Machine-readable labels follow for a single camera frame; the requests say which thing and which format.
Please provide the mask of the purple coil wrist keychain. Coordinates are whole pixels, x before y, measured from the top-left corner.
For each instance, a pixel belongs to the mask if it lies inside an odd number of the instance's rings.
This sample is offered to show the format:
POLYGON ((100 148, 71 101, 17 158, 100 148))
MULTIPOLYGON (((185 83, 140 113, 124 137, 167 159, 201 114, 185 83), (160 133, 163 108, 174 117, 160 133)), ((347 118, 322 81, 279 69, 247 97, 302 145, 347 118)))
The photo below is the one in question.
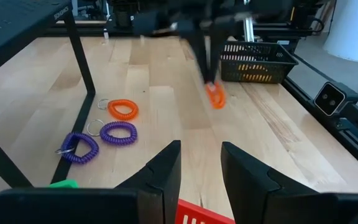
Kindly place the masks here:
POLYGON ((104 124, 104 122, 101 121, 100 119, 94 119, 86 125, 86 131, 88 132, 89 135, 99 136, 104 142, 116 146, 126 146, 126 145, 133 144, 136 142, 138 137, 136 127, 133 124, 125 121, 113 121, 104 124), (94 122, 99 122, 103 125, 99 130, 98 134, 93 134, 90 132, 90 125, 93 124, 94 122), (129 132, 130 135, 128 137, 123 137, 123 138, 115 137, 113 135, 110 135, 109 133, 113 129, 125 129, 126 131, 129 132))
POLYGON ((86 164, 94 159, 99 153, 99 146, 97 142, 87 134, 84 133, 68 133, 62 142, 60 149, 55 151, 56 154, 61 155, 66 160, 75 164, 86 164), (77 156, 74 152, 75 143, 79 141, 85 142, 90 150, 83 156, 77 156))

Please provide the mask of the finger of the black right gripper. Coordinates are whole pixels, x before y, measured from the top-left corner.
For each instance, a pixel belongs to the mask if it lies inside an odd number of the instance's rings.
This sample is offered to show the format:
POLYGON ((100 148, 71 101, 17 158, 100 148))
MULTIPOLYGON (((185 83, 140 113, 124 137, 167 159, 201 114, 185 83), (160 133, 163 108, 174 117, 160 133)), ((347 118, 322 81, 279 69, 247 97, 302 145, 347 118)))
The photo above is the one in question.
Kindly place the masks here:
POLYGON ((187 35, 187 41, 195 55, 196 61, 203 78, 204 83, 208 83, 209 79, 209 67, 206 57, 206 46, 204 35, 201 30, 193 30, 187 35))
POLYGON ((224 47, 224 43, 229 37, 229 32, 219 26, 211 26, 209 28, 210 37, 210 68, 209 80, 211 83, 215 82, 216 72, 219 65, 220 51, 224 47))

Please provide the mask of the red plastic slotted basket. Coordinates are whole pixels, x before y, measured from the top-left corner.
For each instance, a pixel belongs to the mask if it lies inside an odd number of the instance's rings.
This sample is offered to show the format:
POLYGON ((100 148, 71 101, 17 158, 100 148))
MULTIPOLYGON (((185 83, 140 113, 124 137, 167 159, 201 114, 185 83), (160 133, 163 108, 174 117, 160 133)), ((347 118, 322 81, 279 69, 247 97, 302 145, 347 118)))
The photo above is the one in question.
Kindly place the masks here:
POLYGON ((236 224, 233 219, 179 199, 175 224, 236 224))

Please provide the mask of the white bulky object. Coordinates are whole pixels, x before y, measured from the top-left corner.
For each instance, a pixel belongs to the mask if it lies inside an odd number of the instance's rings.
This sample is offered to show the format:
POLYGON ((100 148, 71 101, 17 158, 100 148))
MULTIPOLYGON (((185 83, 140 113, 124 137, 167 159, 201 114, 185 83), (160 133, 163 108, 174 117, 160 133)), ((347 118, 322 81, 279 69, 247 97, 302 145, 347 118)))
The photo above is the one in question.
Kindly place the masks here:
POLYGON ((335 57, 358 62, 358 0, 337 0, 323 49, 335 57))

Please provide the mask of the black plastic slotted basket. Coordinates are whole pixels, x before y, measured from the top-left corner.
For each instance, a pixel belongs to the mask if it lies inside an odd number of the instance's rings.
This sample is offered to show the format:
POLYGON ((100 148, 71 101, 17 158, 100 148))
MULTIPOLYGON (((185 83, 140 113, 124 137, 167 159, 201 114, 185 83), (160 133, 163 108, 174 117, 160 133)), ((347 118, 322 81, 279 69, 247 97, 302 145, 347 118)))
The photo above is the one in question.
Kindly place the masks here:
POLYGON ((227 41, 220 51, 226 82, 281 83, 298 62, 280 44, 227 41))

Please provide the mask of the orange-red coil wrist keychain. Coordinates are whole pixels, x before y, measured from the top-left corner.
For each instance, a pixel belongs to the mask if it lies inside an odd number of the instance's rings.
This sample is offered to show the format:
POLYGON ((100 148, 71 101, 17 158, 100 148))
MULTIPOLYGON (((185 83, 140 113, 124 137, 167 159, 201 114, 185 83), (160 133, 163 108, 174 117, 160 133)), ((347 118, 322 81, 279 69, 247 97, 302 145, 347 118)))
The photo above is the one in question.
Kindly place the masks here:
POLYGON ((211 106, 216 110, 224 108, 226 97, 223 86, 219 82, 208 82, 205 84, 205 89, 211 106))
POLYGON ((134 119, 139 112, 139 107, 137 104, 131 100, 126 99, 109 100, 104 98, 98 101, 98 108, 100 110, 107 110, 112 117, 121 121, 134 119), (122 113, 116 109, 117 106, 125 106, 131 111, 128 113, 122 113))

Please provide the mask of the black table edge rail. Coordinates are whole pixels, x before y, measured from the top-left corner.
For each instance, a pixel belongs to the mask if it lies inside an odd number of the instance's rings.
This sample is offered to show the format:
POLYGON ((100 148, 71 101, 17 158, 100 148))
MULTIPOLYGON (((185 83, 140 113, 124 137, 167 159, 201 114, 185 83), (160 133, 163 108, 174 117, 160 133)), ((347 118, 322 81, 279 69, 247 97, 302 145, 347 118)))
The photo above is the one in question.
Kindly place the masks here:
MULTIPOLYGON (((332 78, 326 76, 301 57, 296 54, 292 56, 295 60, 299 61, 300 65, 307 66, 308 70, 311 70, 314 74, 327 79, 327 82, 334 82, 332 78)), ((282 86, 324 128, 319 133, 321 137, 314 141, 315 143, 326 146, 326 149, 323 150, 323 155, 328 156, 328 160, 340 168, 347 169, 347 172, 350 172, 351 168, 355 168, 355 165, 351 164, 351 162, 358 164, 358 127, 354 126, 346 118, 341 118, 339 114, 335 114, 332 117, 323 114, 323 112, 314 105, 316 96, 312 97, 307 94, 305 89, 299 86, 291 77, 286 77, 282 86)))

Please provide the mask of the aluminium frame post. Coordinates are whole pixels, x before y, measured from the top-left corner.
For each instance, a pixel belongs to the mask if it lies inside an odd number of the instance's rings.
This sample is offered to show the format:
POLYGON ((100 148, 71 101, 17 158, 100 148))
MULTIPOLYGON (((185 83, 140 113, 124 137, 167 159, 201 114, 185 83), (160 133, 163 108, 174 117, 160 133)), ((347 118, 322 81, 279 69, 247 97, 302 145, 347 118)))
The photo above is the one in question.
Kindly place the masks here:
POLYGON ((244 19, 244 40, 254 42, 253 20, 251 17, 244 19))

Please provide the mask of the green plastic slotted basket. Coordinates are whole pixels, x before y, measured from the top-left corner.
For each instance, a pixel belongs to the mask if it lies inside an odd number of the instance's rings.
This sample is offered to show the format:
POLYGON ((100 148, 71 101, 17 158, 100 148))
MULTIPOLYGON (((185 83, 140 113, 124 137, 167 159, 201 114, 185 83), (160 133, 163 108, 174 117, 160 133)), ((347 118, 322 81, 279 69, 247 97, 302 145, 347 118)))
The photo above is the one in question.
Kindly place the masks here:
POLYGON ((78 188, 78 184, 75 180, 67 179, 49 185, 50 188, 78 188))

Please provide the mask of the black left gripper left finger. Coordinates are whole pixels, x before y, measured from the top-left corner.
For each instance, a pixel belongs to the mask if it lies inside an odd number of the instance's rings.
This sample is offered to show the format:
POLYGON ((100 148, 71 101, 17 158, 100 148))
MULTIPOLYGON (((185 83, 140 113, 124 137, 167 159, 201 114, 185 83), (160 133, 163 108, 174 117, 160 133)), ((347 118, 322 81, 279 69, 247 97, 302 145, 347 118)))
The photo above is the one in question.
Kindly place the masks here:
POLYGON ((174 140, 116 186, 118 224, 175 224, 181 185, 181 141, 174 140))

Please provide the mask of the black perforated metal desk shelf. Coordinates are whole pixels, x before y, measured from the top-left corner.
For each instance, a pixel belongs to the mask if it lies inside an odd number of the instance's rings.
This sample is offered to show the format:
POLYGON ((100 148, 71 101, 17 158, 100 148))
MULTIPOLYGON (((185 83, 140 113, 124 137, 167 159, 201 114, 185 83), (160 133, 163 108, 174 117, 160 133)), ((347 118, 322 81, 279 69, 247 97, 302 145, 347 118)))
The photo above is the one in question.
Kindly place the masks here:
MULTIPOLYGON (((96 89, 73 17, 70 0, 0 0, 0 67, 46 29, 63 20, 86 87, 86 97, 72 131, 85 126, 96 89)), ((27 177, 0 147, 0 177, 10 187, 32 187, 27 177)))

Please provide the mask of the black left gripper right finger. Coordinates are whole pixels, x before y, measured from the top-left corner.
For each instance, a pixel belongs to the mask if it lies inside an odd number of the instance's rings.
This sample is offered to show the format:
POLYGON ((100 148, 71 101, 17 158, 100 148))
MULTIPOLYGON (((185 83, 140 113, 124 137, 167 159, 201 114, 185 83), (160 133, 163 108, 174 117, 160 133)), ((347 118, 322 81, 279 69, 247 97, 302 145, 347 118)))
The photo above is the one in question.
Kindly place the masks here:
POLYGON ((317 194, 228 141, 221 146, 221 167, 236 224, 263 224, 269 197, 275 194, 317 194))

